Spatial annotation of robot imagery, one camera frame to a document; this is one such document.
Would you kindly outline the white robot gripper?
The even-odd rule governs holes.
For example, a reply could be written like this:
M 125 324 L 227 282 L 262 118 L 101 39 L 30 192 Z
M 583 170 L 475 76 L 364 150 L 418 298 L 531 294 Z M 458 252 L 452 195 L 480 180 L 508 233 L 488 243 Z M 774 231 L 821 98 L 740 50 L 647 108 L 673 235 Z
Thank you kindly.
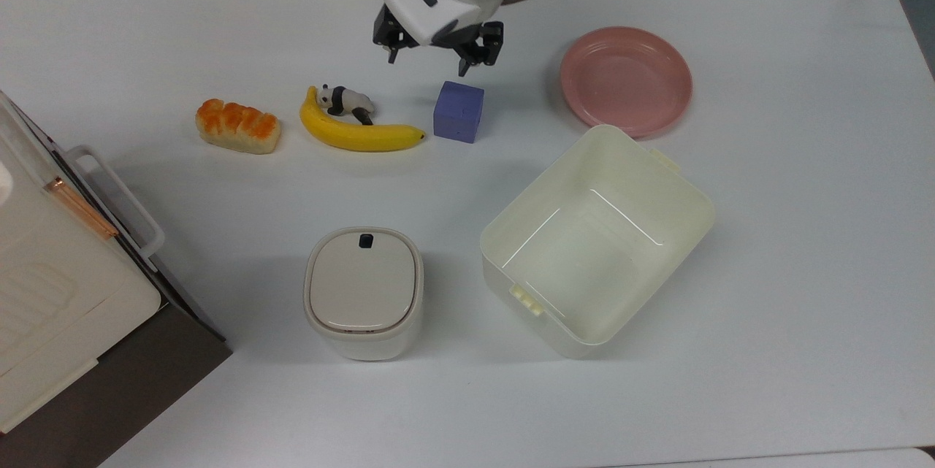
M 504 41 L 504 22 L 484 22 L 486 0 L 384 0 L 375 19 L 372 42 L 394 64 L 398 53 L 420 46 L 454 50 L 458 73 L 472 66 L 493 66 Z

